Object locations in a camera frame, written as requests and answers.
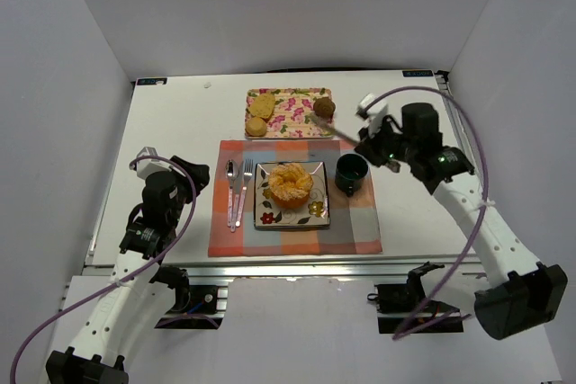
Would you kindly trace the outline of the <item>right blue table label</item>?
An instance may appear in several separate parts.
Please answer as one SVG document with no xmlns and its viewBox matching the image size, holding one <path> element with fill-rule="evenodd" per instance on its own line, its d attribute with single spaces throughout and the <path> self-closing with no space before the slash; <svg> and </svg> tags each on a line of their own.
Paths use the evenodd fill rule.
<svg viewBox="0 0 576 384">
<path fill-rule="evenodd" d="M 435 75 L 431 70 L 426 69 L 402 70 L 401 73 L 404 77 L 410 77 L 410 78 L 433 77 Z"/>
</svg>

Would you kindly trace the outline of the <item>square floral plate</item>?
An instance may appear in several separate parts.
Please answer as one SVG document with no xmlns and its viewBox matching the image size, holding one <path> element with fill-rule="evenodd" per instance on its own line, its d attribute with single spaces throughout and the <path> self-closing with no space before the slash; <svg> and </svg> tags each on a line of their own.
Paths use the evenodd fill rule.
<svg viewBox="0 0 576 384">
<path fill-rule="evenodd" d="M 256 165 L 254 183 L 254 226 L 260 230 L 327 228 L 329 218 L 329 190 L 326 166 L 320 161 L 301 161 L 302 168 L 311 176 L 313 186 L 309 198 L 297 209 L 287 209 L 274 201 L 269 188 L 269 177 L 280 163 Z"/>
</svg>

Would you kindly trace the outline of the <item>small yellow muffin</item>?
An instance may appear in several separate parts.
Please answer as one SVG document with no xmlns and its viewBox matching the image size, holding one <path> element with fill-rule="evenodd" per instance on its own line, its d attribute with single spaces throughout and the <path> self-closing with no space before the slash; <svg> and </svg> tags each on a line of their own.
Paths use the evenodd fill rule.
<svg viewBox="0 0 576 384">
<path fill-rule="evenodd" d="M 245 132 L 249 137 L 263 137 L 267 133 L 267 122 L 262 118 L 250 118 L 245 124 Z"/>
</svg>

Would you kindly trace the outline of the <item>oval herb bread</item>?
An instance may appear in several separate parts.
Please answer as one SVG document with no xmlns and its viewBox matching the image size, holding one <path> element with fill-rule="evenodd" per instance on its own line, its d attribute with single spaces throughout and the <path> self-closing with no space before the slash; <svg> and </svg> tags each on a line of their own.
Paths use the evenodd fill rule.
<svg viewBox="0 0 576 384">
<path fill-rule="evenodd" d="M 275 109 L 275 96 L 273 94 L 259 94 L 250 104 L 248 110 L 254 117 L 268 120 Z"/>
</svg>

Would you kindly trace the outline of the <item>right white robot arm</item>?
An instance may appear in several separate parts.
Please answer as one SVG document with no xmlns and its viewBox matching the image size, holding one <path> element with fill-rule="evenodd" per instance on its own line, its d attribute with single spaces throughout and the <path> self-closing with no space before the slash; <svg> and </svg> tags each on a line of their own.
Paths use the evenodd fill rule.
<svg viewBox="0 0 576 384">
<path fill-rule="evenodd" d="M 492 338 L 502 340 L 552 321 L 568 282 L 557 264 L 546 266 L 512 231 L 495 206 L 482 194 L 481 182 L 466 155 L 443 141 L 439 115 L 430 103 L 402 107 L 396 121 L 381 109 L 370 114 L 368 102 L 357 114 L 367 124 L 359 131 L 356 153 L 373 166 L 411 174 L 453 218 L 474 251 L 484 278 L 469 279 L 454 267 L 424 263 L 409 272 L 407 292 L 414 309 L 400 324 L 396 337 L 418 331 L 416 315 L 432 299 L 476 317 Z"/>
</svg>

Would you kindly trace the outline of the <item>metal tongs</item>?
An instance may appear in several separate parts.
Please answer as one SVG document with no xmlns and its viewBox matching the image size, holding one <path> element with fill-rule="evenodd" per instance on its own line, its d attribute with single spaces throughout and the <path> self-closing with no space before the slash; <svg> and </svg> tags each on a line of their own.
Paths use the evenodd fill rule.
<svg viewBox="0 0 576 384">
<path fill-rule="evenodd" d="M 315 113 L 312 113 L 310 115 L 310 120 L 318 127 L 320 127 L 321 129 L 324 129 L 325 131 L 327 131 L 329 134 L 336 136 L 338 138 L 341 138 L 342 140 L 344 140 L 345 142 L 347 142 L 348 144 L 350 144 L 352 147 L 356 147 L 360 144 L 360 141 L 357 140 L 356 138 L 353 138 L 349 135 L 347 135 L 345 132 L 342 132 L 341 130 L 335 129 L 333 126 L 331 126 L 328 122 L 326 122 L 325 120 L 323 120 L 322 118 L 318 117 Z"/>
</svg>

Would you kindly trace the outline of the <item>checkered orange placemat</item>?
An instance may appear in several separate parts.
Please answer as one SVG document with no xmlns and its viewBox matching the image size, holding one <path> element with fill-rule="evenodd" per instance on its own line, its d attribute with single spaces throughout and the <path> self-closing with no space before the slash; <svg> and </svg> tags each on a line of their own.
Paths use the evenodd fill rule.
<svg viewBox="0 0 576 384">
<path fill-rule="evenodd" d="M 338 159 L 351 153 L 349 144 L 341 140 L 242 141 L 220 143 L 213 182 L 211 233 L 208 243 L 210 257 L 280 256 L 280 255 L 378 255 L 382 250 L 380 226 L 370 176 L 362 188 L 347 197 L 335 185 Z M 320 161 L 326 166 L 330 224 L 317 229 L 255 229 L 255 174 L 247 187 L 241 226 L 231 232 L 227 226 L 228 181 L 226 163 L 253 159 L 260 163 Z"/>
</svg>

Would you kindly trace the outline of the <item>brown chocolate pastry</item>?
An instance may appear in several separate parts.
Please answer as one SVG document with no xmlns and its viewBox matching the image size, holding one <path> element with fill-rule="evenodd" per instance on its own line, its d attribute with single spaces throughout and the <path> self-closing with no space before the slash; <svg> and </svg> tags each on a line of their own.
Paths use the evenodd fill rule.
<svg viewBox="0 0 576 384">
<path fill-rule="evenodd" d="M 321 97 L 313 104 L 314 113 L 322 119 L 331 119 L 336 110 L 336 105 L 329 97 Z"/>
</svg>

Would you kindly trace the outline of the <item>dark green mug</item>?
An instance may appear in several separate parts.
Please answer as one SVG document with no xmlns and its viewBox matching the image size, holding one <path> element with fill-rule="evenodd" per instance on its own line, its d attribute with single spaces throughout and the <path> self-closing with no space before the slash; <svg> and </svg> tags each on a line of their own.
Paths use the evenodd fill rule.
<svg viewBox="0 0 576 384">
<path fill-rule="evenodd" d="M 366 161 L 357 154 L 345 154 L 336 164 L 335 185 L 347 197 L 358 192 L 369 172 Z"/>
</svg>

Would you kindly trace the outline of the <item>left blue table label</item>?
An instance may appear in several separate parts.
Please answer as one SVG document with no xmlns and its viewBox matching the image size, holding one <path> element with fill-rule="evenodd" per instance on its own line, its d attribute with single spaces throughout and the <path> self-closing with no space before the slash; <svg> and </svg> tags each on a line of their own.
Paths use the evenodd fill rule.
<svg viewBox="0 0 576 384">
<path fill-rule="evenodd" d="M 147 77 L 147 78 L 139 78 L 136 81 L 137 86 L 145 86 L 145 85 L 165 85 L 167 83 L 166 77 Z"/>
</svg>

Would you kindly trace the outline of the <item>aluminium table frame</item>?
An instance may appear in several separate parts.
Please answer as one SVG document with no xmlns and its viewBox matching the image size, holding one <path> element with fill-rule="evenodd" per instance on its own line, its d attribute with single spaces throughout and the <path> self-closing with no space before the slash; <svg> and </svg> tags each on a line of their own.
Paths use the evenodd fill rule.
<svg viewBox="0 0 576 384">
<path fill-rule="evenodd" d="M 128 215 L 140 201 L 142 181 L 129 163 L 145 146 L 161 156 L 181 158 L 222 173 L 217 159 L 223 140 L 244 137 L 247 93 L 260 88 L 328 88 L 335 100 L 336 125 L 349 135 L 362 126 L 358 102 L 369 93 L 385 94 L 391 112 L 407 103 L 432 103 L 440 114 L 445 142 L 468 150 L 471 135 L 441 93 L 453 92 L 455 81 L 437 77 L 406 77 L 399 71 L 337 71 L 221 76 L 171 76 L 163 85 L 135 87 L 110 187 L 86 258 L 88 266 L 109 267 L 119 252 Z M 453 219 L 403 168 L 372 172 L 381 231 L 381 262 L 450 260 L 465 239 Z"/>
</svg>

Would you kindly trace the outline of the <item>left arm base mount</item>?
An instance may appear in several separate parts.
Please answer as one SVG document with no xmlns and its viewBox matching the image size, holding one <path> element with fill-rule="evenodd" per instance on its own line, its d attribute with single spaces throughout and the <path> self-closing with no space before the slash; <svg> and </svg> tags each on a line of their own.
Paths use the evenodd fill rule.
<svg viewBox="0 0 576 384">
<path fill-rule="evenodd" d="M 186 270 L 163 267 L 152 279 L 164 283 L 174 294 L 175 303 L 160 318 L 158 329 L 217 330 L 228 299 L 228 288 L 213 283 L 191 282 Z"/>
</svg>

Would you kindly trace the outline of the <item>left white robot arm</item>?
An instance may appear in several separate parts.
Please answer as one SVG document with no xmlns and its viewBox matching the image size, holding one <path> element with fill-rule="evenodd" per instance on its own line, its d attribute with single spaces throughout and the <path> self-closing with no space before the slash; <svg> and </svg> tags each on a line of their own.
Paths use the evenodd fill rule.
<svg viewBox="0 0 576 384">
<path fill-rule="evenodd" d="M 128 382 L 143 336 L 190 300 L 186 270 L 163 261 L 190 225 L 182 212 L 195 209 L 210 168 L 145 148 L 130 169 L 144 182 L 141 200 L 130 212 L 107 285 L 91 298 L 90 316 L 65 350 L 49 355 L 51 383 Z"/>
</svg>

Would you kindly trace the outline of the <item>floral serving tray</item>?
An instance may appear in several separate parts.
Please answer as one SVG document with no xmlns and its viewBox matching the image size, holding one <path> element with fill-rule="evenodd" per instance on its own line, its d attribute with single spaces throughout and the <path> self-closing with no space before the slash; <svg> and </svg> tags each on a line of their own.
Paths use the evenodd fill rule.
<svg viewBox="0 0 576 384">
<path fill-rule="evenodd" d="M 265 132 L 252 133 L 248 131 L 248 124 L 255 118 L 251 109 L 257 99 L 262 95 L 274 97 L 274 109 L 267 119 L 253 122 L 253 129 L 262 129 L 266 124 Z M 314 104 L 321 99 L 333 103 L 332 92 L 326 87 L 312 88 L 259 88 L 247 91 L 245 108 L 245 137 L 248 139 L 321 139 L 331 138 L 332 134 L 316 125 L 312 120 Z"/>
</svg>

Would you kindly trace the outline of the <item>blue table label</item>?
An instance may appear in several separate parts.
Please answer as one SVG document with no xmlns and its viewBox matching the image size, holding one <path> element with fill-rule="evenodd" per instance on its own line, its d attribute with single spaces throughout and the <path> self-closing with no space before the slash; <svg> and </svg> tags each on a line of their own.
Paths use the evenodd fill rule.
<svg viewBox="0 0 576 384">
<path fill-rule="evenodd" d="M 137 86 L 145 86 L 145 85 L 165 85 L 167 83 L 166 77 L 147 77 L 147 78 L 139 78 L 136 81 Z"/>
<path fill-rule="evenodd" d="M 401 73 L 404 77 L 410 77 L 410 78 L 433 77 L 435 75 L 431 70 L 426 69 L 402 70 Z"/>
</svg>

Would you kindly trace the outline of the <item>orange sugar-topped bun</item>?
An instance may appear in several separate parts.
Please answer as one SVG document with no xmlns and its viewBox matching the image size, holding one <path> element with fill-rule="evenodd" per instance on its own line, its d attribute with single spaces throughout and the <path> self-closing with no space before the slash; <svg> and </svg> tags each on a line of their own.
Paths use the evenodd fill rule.
<svg viewBox="0 0 576 384">
<path fill-rule="evenodd" d="M 270 193 L 282 209 L 296 210 L 310 198 L 313 180 L 300 163 L 276 165 L 268 176 Z"/>
</svg>

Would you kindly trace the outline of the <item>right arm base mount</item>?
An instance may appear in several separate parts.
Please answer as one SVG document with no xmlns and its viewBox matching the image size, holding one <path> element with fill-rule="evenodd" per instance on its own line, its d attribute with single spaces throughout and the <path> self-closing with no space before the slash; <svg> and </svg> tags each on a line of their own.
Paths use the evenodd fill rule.
<svg viewBox="0 0 576 384">
<path fill-rule="evenodd" d="M 376 307 L 378 331 L 381 335 L 392 335 L 402 320 L 425 297 L 421 277 L 429 272 L 444 269 L 439 263 L 426 262 L 411 270 L 404 283 L 378 284 L 374 292 L 366 296 L 367 302 Z M 410 325 L 421 326 L 428 321 L 451 312 L 451 316 L 433 326 L 419 330 L 421 334 L 455 334 L 464 331 L 460 310 L 440 301 L 431 300 L 422 312 L 419 312 Z"/>
</svg>

